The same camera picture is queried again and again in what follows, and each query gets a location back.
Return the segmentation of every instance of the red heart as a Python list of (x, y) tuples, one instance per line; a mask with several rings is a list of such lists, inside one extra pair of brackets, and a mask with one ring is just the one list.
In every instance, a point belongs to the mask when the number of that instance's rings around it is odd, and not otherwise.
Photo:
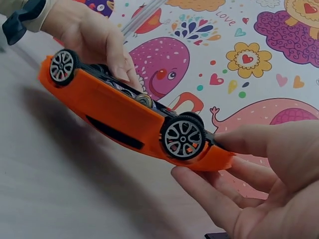
[(245, 24), (247, 24), (248, 23), (248, 21), (249, 21), (249, 18), (243, 18), (243, 22), (245, 23)]
[(221, 85), (223, 83), (224, 83), (224, 79), (223, 78), (218, 78), (216, 73), (211, 75), (210, 82), (209, 82), (210, 85), (218, 86), (218, 85)]
[(317, 8), (315, 8), (314, 6), (310, 6), (309, 3), (305, 3), (304, 8), (305, 8), (306, 14), (316, 13), (318, 11)]
[(244, 64), (251, 63), (254, 60), (253, 57), (248, 57), (247, 54), (243, 55), (242, 59), (243, 59)]
[(198, 41), (194, 42), (194, 44), (199, 46), (202, 42), (203, 42), (203, 40), (198, 40)]
[(204, 25), (206, 23), (208, 23), (208, 20), (202, 19), (201, 21), (199, 21), (199, 26), (202, 26), (202, 25)]

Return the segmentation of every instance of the hand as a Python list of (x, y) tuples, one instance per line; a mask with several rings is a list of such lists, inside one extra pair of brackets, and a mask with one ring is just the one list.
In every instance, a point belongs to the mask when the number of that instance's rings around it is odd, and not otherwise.
[(217, 134), (216, 141), (239, 154), (267, 157), (271, 166), (235, 157), (228, 170), (269, 193), (266, 200), (244, 198), (217, 172), (172, 170), (217, 226), (232, 239), (319, 238), (319, 120), (243, 126)]
[(124, 48), (124, 36), (106, 17), (73, 0), (58, 0), (43, 31), (61, 40), (87, 64), (105, 64), (112, 74), (142, 91), (135, 66)]

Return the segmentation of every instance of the orange car body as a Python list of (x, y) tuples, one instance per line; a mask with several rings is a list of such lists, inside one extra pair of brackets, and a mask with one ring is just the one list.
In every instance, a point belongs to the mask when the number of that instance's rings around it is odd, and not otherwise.
[[(202, 152), (193, 159), (183, 161), (169, 156), (160, 142), (165, 114), (142, 105), (83, 69), (75, 69), (72, 82), (65, 87), (59, 86), (50, 77), (52, 58), (47, 56), (42, 62), (38, 76), (41, 84), (80, 118), (113, 141), (195, 171), (219, 171), (231, 167), (234, 153), (208, 141)], [(120, 140), (119, 135), (124, 135), (126, 141)]]

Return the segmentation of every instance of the cartoon bird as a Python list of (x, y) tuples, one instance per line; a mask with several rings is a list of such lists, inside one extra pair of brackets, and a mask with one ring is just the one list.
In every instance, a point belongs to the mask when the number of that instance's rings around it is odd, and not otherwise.
[[(140, 11), (145, 7), (146, 5), (140, 6), (132, 15), (132, 18), (140, 13)], [(165, 22), (160, 22), (160, 16), (161, 16), (161, 9), (159, 8), (152, 16), (150, 16), (134, 33), (134, 36), (137, 37), (138, 34), (145, 34), (150, 31), (153, 31), (154, 29), (158, 28), (162, 24), (169, 24), (170, 19), (167, 19)]]
[(290, 15), (286, 20), (288, 26), (298, 22), (310, 26), (311, 38), (319, 38), (319, 0), (285, 0), (285, 9)]

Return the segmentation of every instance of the sleeve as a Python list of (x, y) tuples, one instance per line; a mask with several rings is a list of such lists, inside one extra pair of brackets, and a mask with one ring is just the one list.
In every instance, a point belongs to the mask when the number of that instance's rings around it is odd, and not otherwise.
[[(39, 17), (34, 20), (24, 22), (23, 24), (25, 27), (32, 32), (40, 31), (45, 18), (56, 1), (57, 0), (46, 0), (44, 9)], [(27, 2), (28, 0), (0, 0), (0, 14), (9, 17), (14, 11), (23, 8)]]

